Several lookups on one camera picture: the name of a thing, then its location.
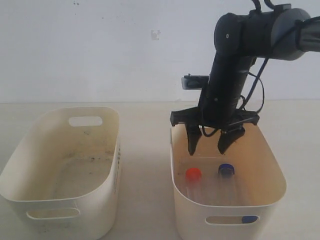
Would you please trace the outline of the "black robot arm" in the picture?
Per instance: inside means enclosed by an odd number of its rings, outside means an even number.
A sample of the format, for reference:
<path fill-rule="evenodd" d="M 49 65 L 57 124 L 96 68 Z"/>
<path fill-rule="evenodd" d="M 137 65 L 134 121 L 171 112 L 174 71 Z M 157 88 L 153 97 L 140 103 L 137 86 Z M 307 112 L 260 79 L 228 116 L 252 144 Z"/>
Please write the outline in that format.
<path fill-rule="evenodd" d="M 185 75 L 185 90 L 200 90 L 195 107 L 173 111 L 172 126 L 186 128 L 190 155 L 206 128 L 220 132 L 217 148 L 221 154 L 245 134 L 244 124 L 257 125 L 259 111 L 246 110 L 248 96 L 242 90 L 251 67 L 258 58 L 294 61 L 306 52 L 320 50 L 320 19 L 290 4 L 274 5 L 266 1 L 263 12 L 258 0 L 247 15 L 227 13 L 216 23 L 213 42 L 215 56 L 209 75 Z"/>

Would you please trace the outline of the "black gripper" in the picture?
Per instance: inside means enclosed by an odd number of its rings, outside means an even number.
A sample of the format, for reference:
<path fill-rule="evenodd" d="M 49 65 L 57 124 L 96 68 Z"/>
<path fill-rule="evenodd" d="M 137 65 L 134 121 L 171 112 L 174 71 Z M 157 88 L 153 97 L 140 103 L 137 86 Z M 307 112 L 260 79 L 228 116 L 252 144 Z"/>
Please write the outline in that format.
<path fill-rule="evenodd" d="M 244 84 L 207 82 L 201 89 L 197 106 L 171 112 L 170 123 L 173 127 L 178 124 L 185 125 L 190 156 L 196 152 L 198 141 L 202 137 L 199 126 L 222 130 L 217 148 L 223 155 L 245 134 L 243 124 L 258 124 L 258 111 L 237 107 L 242 98 Z"/>

